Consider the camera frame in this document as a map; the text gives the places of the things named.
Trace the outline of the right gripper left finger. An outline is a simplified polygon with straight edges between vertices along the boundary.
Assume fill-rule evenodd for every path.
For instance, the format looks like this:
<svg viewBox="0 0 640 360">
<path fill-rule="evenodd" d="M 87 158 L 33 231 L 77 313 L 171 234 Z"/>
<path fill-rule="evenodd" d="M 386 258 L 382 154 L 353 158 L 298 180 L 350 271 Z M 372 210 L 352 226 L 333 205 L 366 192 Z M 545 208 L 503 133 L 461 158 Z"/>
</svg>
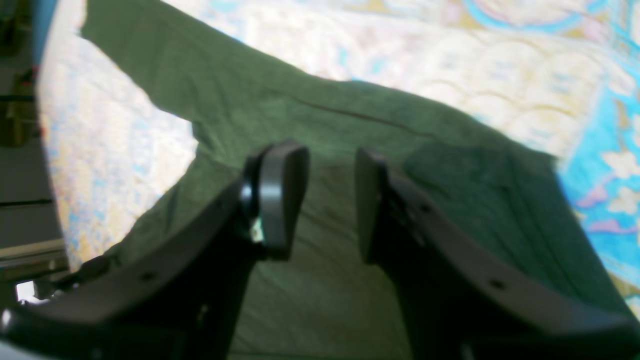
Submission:
<svg viewBox="0 0 640 360">
<path fill-rule="evenodd" d="M 295 140 L 243 173 L 162 246 L 45 303 L 6 309 L 1 341 L 48 360 L 224 360 L 256 262 L 290 258 L 310 173 Z"/>
</svg>

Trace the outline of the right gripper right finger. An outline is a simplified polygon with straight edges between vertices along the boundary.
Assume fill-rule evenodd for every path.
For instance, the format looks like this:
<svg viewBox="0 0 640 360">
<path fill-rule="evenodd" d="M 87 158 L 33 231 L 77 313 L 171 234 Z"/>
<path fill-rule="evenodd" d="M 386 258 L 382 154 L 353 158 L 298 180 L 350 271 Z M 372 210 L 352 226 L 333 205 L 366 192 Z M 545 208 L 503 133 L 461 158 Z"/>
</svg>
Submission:
<svg viewBox="0 0 640 360">
<path fill-rule="evenodd" d="M 639 322 L 574 300 L 491 254 L 428 194 L 359 148 L 359 252 L 391 279 L 416 360 L 632 360 Z"/>
</svg>

